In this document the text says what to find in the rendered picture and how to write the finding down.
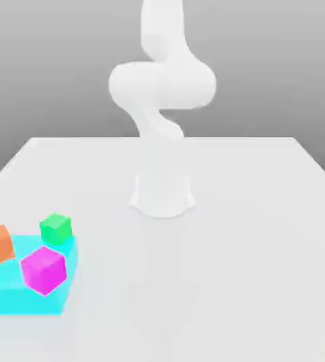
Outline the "small green cube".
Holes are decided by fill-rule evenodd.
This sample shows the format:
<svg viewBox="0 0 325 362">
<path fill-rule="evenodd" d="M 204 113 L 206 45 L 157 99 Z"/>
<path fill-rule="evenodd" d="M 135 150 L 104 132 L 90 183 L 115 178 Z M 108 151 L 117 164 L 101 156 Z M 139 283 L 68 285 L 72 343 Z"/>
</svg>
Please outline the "small green cube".
<svg viewBox="0 0 325 362">
<path fill-rule="evenodd" d="M 73 235 L 71 218 L 61 214 L 50 214 L 40 221 L 41 237 L 45 243 L 60 245 Z"/>
</svg>

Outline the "large cyan box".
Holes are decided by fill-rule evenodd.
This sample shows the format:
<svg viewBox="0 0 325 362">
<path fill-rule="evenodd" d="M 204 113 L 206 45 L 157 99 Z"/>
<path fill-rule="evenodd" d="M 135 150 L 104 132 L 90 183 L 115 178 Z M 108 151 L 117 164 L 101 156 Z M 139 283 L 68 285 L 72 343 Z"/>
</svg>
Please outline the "large cyan box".
<svg viewBox="0 0 325 362">
<path fill-rule="evenodd" d="M 39 235 L 13 235 L 16 256 L 0 263 L 0 315 L 59 315 L 68 298 L 76 267 L 78 248 L 71 236 L 60 245 L 45 243 Z M 65 256 L 67 279 L 47 296 L 24 284 L 20 261 L 36 249 L 46 246 Z"/>
</svg>

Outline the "small magenta cube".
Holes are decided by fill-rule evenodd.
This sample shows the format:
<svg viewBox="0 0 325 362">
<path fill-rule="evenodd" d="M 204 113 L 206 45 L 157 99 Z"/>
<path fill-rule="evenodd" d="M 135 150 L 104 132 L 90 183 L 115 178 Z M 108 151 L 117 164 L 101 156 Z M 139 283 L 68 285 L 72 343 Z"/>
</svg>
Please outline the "small magenta cube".
<svg viewBox="0 0 325 362">
<path fill-rule="evenodd" d="M 67 279 L 62 253 L 42 246 L 20 261 L 24 284 L 42 296 L 49 295 Z"/>
</svg>

